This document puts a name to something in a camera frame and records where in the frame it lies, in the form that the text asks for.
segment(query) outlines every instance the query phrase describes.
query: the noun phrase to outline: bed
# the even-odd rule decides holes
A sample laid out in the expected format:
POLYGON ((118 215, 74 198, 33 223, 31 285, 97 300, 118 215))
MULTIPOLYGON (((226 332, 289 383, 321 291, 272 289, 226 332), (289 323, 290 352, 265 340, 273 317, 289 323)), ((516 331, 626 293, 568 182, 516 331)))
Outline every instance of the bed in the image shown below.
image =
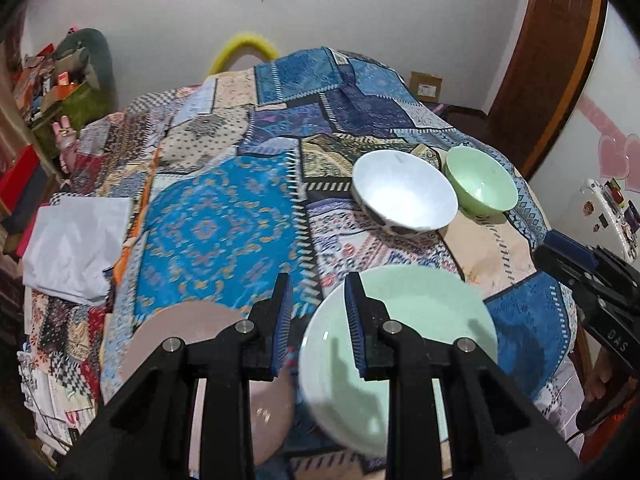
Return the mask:
MULTIPOLYGON (((570 291, 531 261, 548 230, 536 198, 503 155, 416 102, 373 59, 315 48, 141 96, 81 131, 71 184, 73 194, 134 200, 103 306, 32 294, 35 366, 84 396, 113 397, 128 342, 153 313, 211 300, 246 314, 283 271, 294 283, 287 366, 295 380, 299 342, 322 298, 351 270, 406 264, 476 286, 497 329, 498 364, 562 435, 575 431, 582 390, 567 355, 576 309, 570 291), (509 172, 513 210, 482 219, 459 212, 447 228, 407 240, 382 233, 353 201, 360 155, 400 150, 441 170, 460 144, 509 172), (52 335, 54 347, 44 344, 52 335)), ((581 440, 572 446, 579 451, 581 440)), ((383 467, 325 436, 298 393, 289 435, 257 474, 359 478, 383 467)))

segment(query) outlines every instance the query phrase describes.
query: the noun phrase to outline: door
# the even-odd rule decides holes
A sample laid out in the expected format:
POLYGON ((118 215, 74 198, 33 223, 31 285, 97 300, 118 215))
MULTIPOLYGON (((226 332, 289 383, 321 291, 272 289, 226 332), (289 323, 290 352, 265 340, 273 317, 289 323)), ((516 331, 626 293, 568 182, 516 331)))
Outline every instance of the door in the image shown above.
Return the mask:
POLYGON ((518 43, 489 112, 492 144, 524 177, 556 140, 600 41, 603 0, 529 0, 518 43))

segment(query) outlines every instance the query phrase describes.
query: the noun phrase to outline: white cloth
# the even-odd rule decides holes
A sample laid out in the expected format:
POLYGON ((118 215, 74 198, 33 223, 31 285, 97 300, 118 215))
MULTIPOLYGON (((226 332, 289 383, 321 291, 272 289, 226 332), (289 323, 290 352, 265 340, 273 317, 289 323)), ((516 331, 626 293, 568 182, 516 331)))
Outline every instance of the white cloth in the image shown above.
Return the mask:
POLYGON ((100 303, 127 234, 131 200, 62 196, 38 210, 23 257, 25 286, 76 303, 100 303))
MULTIPOLYGON (((565 356, 554 376, 540 390, 534 404, 566 440, 578 431, 575 416, 580 411, 583 400, 584 392, 574 364, 569 356, 565 356)), ((580 434, 569 442, 569 447, 580 456, 583 443, 584 435, 580 434)))

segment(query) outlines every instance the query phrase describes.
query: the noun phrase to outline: green bowl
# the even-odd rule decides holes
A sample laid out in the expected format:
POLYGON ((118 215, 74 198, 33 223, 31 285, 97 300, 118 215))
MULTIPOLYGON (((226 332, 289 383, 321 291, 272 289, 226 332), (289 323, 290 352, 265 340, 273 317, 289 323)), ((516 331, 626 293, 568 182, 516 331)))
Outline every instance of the green bowl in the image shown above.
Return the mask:
POLYGON ((491 216, 518 203, 518 189, 509 173, 486 153, 468 146, 447 152, 445 175, 460 206, 475 216, 491 216))

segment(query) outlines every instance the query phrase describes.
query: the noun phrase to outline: pink heart decal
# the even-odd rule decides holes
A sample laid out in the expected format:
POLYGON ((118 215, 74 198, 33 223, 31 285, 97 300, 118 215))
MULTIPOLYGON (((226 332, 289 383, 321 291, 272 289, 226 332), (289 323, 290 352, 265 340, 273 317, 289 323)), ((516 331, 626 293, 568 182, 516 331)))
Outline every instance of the pink heart decal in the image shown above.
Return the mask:
POLYGON ((629 164, 625 189, 640 192, 640 139, 638 136, 629 135, 626 138, 625 155, 629 164))
POLYGON ((629 161, 625 155, 624 141, 620 142, 620 139, 612 137, 600 137, 598 158, 600 159, 600 176, 626 178, 629 174, 629 161))

